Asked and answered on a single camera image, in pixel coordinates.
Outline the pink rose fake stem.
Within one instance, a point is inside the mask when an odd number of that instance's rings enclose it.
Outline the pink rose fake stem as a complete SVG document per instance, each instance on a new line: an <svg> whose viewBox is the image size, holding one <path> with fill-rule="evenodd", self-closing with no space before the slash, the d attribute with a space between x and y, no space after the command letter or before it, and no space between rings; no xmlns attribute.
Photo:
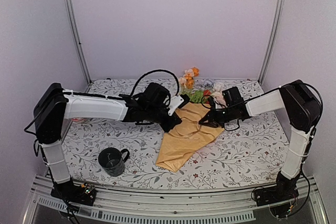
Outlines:
<svg viewBox="0 0 336 224"><path fill-rule="evenodd" d="M221 108L225 108L226 101L223 95L224 84L222 82L215 82L212 90L213 92L211 93L211 96L213 97L215 103L218 104Z"/></svg>

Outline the orange wrapping paper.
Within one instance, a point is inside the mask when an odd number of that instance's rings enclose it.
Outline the orange wrapping paper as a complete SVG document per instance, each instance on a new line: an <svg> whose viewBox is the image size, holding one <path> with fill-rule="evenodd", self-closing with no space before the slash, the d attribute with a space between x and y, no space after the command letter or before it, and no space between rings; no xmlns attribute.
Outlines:
<svg viewBox="0 0 336 224"><path fill-rule="evenodd" d="M210 90L204 90L203 96L208 97L211 96L212 92Z"/></svg>

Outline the cream rose fake stem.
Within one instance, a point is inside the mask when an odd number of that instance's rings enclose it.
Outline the cream rose fake stem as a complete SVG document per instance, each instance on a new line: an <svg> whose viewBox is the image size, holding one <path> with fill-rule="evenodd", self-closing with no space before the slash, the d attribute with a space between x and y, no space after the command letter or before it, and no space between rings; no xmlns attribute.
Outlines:
<svg viewBox="0 0 336 224"><path fill-rule="evenodd" d="M184 71L184 74L182 77L179 78L179 84L181 88L185 89L193 89L194 87L194 78L197 77L198 73L195 68L189 68Z"/></svg>

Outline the blue fake flower stem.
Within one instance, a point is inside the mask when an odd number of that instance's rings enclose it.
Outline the blue fake flower stem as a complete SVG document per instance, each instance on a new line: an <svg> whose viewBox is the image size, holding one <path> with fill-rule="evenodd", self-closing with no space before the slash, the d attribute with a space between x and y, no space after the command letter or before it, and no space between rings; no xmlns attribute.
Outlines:
<svg viewBox="0 0 336 224"><path fill-rule="evenodd" d="M198 79L197 86L201 89L212 89L214 85L213 79Z"/></svg>

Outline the yellow wrapping paper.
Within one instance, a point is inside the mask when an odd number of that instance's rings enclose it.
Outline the yellow wrapping paper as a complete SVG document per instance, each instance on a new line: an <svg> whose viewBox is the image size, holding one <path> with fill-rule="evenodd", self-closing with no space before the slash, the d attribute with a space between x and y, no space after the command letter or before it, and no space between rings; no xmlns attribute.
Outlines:
<svg viewBox="0 0 336 224"><path fill-rule="evenodd" d="M176 111L181 119L186 116L198 122L207 112L208 110L199 103L188 103ZM201 125L201 131L188 138L174 137L171 135L173 131L174 129L163 136L156 166L176 173L196 151L215 141L224 129Z"/></svg>

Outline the orange fake flower stem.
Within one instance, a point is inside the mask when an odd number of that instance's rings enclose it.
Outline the orange fake flower stem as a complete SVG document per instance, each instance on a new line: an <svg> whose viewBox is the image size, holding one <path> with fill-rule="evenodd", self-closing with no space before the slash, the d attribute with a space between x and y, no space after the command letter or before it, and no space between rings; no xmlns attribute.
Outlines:
<svg viewBox="0 0 336 224"><path fill-rule="evenodd" d="M199 69L196 67L190 68L185 70L184 78L186 79L186 87L188 89L193 89L195 80L195 77L198 77L199 75Z"/></svg>

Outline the tan raffia ribbon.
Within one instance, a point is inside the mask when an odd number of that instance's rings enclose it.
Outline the tan raffia ribbon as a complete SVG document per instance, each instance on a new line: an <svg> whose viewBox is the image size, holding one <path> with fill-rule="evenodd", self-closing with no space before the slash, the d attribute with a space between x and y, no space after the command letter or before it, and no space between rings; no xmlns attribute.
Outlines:
<svg viewBox="0 0 336 224"><path fill-rule="evenodd" d="M183 116L182 123L174 128L172 136L177 138L188 138L201 131L201 126L198 121L191 120L190 118Z"/></svg>

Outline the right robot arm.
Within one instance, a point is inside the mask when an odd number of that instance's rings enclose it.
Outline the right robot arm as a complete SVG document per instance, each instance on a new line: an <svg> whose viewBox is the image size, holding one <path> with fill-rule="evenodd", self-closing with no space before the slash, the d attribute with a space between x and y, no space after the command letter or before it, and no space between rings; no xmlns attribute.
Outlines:
<svg viewBox="0 0 336 224"><path fill-rule="evenodd" d="M313 85L295 80L269 90L255 97L244 99L237 87L222 92L225 107L213 98L208 98L207 113L199 125L222 127L229 122L241 122L268 112L282 111L286 114L289 147L284 164L279 172L281 181L271 190L276 201L284 200L291 194L289 181L299 176L307 159L311 142L323 113L323 99Z"/></svg>

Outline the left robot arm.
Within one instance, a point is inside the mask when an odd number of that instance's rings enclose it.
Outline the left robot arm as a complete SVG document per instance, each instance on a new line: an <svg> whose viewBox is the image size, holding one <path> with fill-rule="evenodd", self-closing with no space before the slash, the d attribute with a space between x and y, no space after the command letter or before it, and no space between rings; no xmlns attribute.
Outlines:
<svg viewBox="0 0 336 224"><path fill-rule="evenodd" d="M60 83L49 86L33 111L32 121L24 128L34 126L32 133L42 148L45 164L51 171L57 190L67 200L78 195L78 188L71 176L61 147L64 120L109 119L126 123L156 123L169 132L181 123L176 110L189 102L180 94L158 83L151 82L140 93L120 94L116 97L102 94L80 93L64 89Z"/></svg>

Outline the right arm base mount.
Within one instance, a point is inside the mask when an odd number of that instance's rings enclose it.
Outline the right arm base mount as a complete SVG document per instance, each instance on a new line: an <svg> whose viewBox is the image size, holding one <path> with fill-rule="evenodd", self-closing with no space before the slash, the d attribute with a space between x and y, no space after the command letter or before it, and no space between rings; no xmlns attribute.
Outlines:
<svg viewBox="0 0 336 224"><path fill-rule="evenodd" d="M257 206L265 206L280 203L282 201L288 201L288 203L286 204L277 205L269 208L270 213L276 219L278 220L288 219L289 217L292 217L297 213L299 213L302 210L302 208L306 205L309 199L311 189L310 181L307 178L307 176L303 173L298 175L298 178L301 177L304 178L305 181L307 182L308 192L301 206L297 208L295 211L294 209L296 208L296 203L298 202L298 196L299 196L298 189L296 188L296 186L294 186L294 188L289 189L289 191L284 192L283 194L277 190L277 186L255 187L250 194L250 198L257 204Z"/></svg>

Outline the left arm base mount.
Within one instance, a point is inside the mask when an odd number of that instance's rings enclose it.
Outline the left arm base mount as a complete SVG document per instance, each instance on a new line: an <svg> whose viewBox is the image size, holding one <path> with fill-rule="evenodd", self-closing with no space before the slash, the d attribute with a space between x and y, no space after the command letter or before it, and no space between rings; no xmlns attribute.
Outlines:
<svg viewBox="0 0 336 224"><path fill-rule="evenodd" d="M75 185L71 179L65 183L54 183L51 196L66 202L73 202L87 206L93 206L97 190L91 184Z"/></svg>

